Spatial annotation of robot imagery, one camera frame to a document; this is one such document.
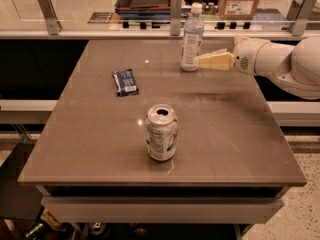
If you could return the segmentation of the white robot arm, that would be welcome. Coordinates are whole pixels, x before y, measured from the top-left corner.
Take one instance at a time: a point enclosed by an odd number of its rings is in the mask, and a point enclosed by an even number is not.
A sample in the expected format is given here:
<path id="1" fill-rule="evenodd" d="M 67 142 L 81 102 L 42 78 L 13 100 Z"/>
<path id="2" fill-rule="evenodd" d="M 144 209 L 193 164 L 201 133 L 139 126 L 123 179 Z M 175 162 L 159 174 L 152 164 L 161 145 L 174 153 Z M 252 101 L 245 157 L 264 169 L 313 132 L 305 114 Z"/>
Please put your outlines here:
<path id="1" fill-rule="evenodd" d="M 232 53 L 220 49 L 196 56 L 195 66 L 230 70 L 267 78 L 283 91 L 297 97 L 320 98 L 320 37 L 309 37 L 297 45 L 266 39 L 236 36 Z"/>

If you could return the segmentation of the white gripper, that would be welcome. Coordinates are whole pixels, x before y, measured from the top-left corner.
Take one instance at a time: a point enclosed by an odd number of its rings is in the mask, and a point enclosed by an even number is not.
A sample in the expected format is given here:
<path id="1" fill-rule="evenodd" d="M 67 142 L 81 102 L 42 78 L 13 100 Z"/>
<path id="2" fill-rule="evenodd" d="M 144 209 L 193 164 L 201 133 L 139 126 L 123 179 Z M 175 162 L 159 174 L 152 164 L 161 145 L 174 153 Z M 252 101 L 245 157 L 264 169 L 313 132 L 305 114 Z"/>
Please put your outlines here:
<path id="1" fill-rule="evenodd" d="M 256 61 L 258 54 L 268 43 L 269 40 L 266 39 L 236 36 L 234 38 L 233 54 L 223 48 L 196 56 L 193 62 L 199 68 L 221 71 L 230 70 L 234 66 L 240 73 L 257 76 Z"/>

